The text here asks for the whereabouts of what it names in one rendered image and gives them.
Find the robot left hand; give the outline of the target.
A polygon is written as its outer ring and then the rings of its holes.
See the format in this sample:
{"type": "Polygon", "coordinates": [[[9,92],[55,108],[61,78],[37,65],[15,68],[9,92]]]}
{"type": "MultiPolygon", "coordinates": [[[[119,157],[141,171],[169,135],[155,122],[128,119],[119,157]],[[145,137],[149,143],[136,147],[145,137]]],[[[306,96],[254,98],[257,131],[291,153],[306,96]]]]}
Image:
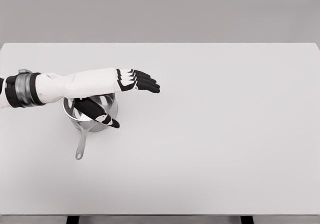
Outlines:
{"type": "Polygon", "coordinates": [[[160,85],[155,79],[135,69],[105,68],[78,72],[70,77],[63,84],[63,96],[73,99],[73,106],[82,114],[113,128],[119,128],[119,122],[92,100],[92,96],[131,90],[146,90],[156,94],[160,92],[160,85]]]}

